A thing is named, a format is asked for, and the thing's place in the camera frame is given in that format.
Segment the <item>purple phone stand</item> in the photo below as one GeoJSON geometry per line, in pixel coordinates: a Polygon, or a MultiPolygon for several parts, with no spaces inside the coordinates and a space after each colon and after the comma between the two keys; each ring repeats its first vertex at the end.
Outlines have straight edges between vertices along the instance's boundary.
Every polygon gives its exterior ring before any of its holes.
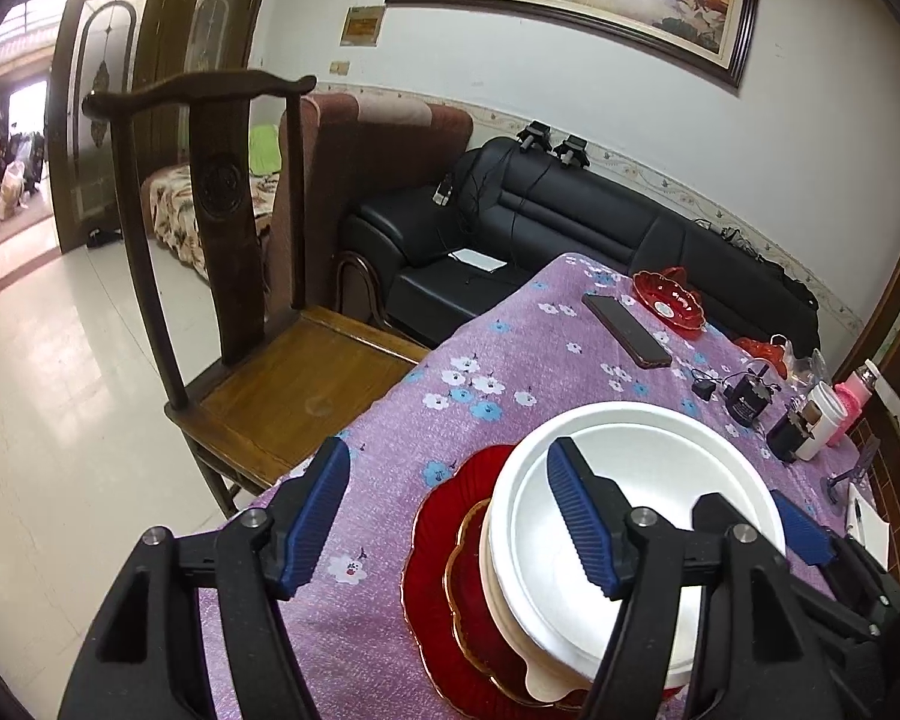
{"type": "Polygon", "coordinates": [[[881,447],[881,439],[878,436],[870,436],[863,444],[860,450],[859,458],[855,461],[854,466],[850,466],[845,472],[836,476],[825,476],[821,479],[821,491],[823,491],[824,499],[831,507],[837,507],[845,499],[845,496],[839,496],[837,488],[842,483],[855,484],[862,481],[866,472],[870,470],[873,461],[877,458],[878,450],[881,447]]]}

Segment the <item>red plastic bag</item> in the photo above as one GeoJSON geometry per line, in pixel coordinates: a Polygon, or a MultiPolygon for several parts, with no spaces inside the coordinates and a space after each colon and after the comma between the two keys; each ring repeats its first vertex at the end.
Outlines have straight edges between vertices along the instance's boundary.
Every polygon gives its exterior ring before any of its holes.
{"type": "Polygon", "coordinates": [[[781,379],[788,377],[785,366],[785,348],[770,341],[759,341],[754,338],[740,337],[735,340],[736,346],[743,349],[751,359],[767,362],[781,379]]]}

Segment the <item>dark wooden chair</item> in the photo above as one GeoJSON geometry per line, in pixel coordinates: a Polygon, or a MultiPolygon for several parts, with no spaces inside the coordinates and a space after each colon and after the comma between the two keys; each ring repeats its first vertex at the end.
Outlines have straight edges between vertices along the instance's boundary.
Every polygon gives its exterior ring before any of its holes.
{"type": "Polygon", "coordinates": [[[237,494],[264,493],[317,452],[427,351],[312,304],[305,288],[302,98],[315,76],[283,80],[263,70],[172,76],[131,93],[92,91],[82,112],[112,135],[116,206],[126,259],[160,380],[175,424],[224,517],[237,494]],[[263,254],[248,178],[251,101],[283,99],[289,151],[290,300],[266,307],[263,254]],[[190,172],[198,232],[214,302],[221,356],[183,379],[165,322],[144,231],[134,119],[160,106],[188,109],[190,172]]]}

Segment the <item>small framed certificate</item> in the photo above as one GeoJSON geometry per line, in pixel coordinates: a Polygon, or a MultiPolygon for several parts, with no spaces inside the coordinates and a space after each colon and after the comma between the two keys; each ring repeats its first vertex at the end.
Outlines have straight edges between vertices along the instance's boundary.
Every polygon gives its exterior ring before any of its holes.
{"type": "Polygon", "coordinates": [[[379,42],[385,12],[385,5],[349,7],[341,29],[341,46],[375,47],[379,42]]]}

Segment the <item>pink water bottle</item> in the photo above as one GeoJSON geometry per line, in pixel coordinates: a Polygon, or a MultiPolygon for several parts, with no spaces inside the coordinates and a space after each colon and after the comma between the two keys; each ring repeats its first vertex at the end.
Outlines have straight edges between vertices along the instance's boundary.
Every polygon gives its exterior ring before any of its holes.
{"type": "Polygon", "coordinates": [[[831,437],[829,444],[836,445],[841,437],[847,433],[857,419],[862,416],[863,408],[877,391],[877,383],[880,380],[880,369],[867,359],[862,366],[857,367],[847,379],[834,385],[834,394],[844,407],[845,416],[837,427],[836,434],[831,437]]]}

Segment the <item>black leather sofa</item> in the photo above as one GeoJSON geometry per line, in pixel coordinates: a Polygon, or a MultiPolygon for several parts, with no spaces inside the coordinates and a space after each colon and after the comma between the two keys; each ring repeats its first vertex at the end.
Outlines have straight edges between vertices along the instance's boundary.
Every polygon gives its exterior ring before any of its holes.
{"type": "Polygon", "coordinates": [[[775,262],[625,185],[554,156],[521,153],[512,138],[471,149],[443,181],[356,203],[340,249],[367,268],[372,304],[413,340],[436,348],[514,294],[551,260],[582,254],[630,277],[684,266],[710,325],[728,338],[782,335],[820,349],[820,305],[775,262]],[[473,249],[505,260],[484,273],[448,257],[473,249]]]}

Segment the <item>black power adapter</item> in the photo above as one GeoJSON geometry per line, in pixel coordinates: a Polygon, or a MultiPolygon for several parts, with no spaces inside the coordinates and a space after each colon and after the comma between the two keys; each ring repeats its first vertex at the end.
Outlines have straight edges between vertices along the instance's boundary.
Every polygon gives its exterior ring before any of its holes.
{"type": "Polygon", "coordinates": [[[704,401],[712,400],[715,390],[717,390],[717,382],[708,377],[696,377],[692,381],[691,390],[697,398],[704,401]]]}

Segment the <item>cream plastic bowl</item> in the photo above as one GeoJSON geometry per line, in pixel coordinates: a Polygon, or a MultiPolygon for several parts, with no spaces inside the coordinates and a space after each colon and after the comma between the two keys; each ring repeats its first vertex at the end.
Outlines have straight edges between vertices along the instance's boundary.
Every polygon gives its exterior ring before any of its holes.
{"type": "Polygon", "coordinates": [[[489,550],[489,517],[484,517],[479,537],[479,575],[484,600],[497,632],[507,647],[514,652],[525,667],[523,687],[541,704],[557,704],[575,691],[586,691],[589,681],[571,668],[562,665],[523,632],[500,591],[494,574],[491,550],[489,550]]]}

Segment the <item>black smartphone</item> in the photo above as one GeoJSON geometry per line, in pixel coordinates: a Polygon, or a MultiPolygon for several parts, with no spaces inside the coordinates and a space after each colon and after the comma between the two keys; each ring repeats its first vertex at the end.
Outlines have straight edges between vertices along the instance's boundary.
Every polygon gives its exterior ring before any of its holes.
{"type": "Polygon", "coordinates": [[[585,294],[582,302],[640,369],[670,366],[670,353],[617,299],[585,294]]]}

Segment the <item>large red scalloped plate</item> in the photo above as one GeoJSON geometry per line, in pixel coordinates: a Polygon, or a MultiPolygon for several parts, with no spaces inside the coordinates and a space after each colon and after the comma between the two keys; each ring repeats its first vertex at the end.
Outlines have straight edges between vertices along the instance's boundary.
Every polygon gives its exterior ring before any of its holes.
{"type": "Polygon", "coordinates": [[[560,718],[521,710],[495,695],[491,684],[458,650],[442,578],[458,527],[478,500],[491,499],[509,445],[491,445],[460,463],[430,491],[419,509],[401,579],[404,619],[418,645],[427,678],[445,704],[464,718],[560,718]]]}

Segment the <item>wooden glass door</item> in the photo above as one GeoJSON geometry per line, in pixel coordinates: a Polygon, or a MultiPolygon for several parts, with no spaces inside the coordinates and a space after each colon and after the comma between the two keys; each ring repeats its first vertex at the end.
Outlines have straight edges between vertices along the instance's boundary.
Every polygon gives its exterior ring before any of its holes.
{"type": "Polygon", "coordinates": [[[247,65],[261,0],[66,0],[53,54],[46,144],[59,247],[118,226],[110,127],[92,93],[130,93],[192,71],[247,65]]]}

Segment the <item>black gripper on sofa left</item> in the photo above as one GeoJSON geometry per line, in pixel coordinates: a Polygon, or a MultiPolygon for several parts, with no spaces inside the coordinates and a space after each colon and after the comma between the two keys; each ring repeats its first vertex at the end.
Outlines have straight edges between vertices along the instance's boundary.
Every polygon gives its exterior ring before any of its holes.
{"type": "Polygon", "coordinates": [[[523,127],[517,135],[521,153],[539,151],[549,153],[551,151],[551,127],[540,121],[531,121],[523,127]]]}

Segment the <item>white notebook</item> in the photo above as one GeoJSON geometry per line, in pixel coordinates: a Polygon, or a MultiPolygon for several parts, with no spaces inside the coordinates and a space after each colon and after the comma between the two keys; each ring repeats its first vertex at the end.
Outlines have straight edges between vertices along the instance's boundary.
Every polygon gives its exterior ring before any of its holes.
{"type": "Polygon", "coordinates": [[[847,514],[845,514],[845,531],[854,538],[854,532],[847,530],[847,527],[854,525],[854,514],[850,505],[854,504],[855,497],[861,497],[865,500],[863,504],[863,516],[865,517],[866,528],[866,544],[862,546],[870,553],[870,556],[880,564],[883,569],[889,567],[889,523],[883,520],[878,514],[877,509],[866,500],[855,484],[847,486],[847,514]]]}

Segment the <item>black cylindrical container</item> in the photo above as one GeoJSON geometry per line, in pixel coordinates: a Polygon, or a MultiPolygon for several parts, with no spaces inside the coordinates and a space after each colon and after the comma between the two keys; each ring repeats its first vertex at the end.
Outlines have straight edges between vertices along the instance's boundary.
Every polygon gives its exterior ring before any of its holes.
{"type": "Polygon", "coordinates": [[[767,448],[785,465],[797,460],[797,450],[811,437],[809,422],[798,408],[789,406],[766,434],[767,448]]]}

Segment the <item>black gripper on sofa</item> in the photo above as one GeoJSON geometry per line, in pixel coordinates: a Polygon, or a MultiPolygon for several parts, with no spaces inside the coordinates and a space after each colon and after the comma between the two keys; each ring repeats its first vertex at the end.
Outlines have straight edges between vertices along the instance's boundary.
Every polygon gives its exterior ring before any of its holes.
{"type": "Polygon", "coordinates": [[[575,135],[567,135],[559,145],[553,149],[554,157],[562,167],[567,169],[587,169],[590,165],[589,142],[575,135]]]}
{"type": "Polygon", "coordinates": [[[523,127],[517,135],[521,153],[539,151],[549,153],[551,151],[551,127],[540,121],[531,121],[523,127]]]}

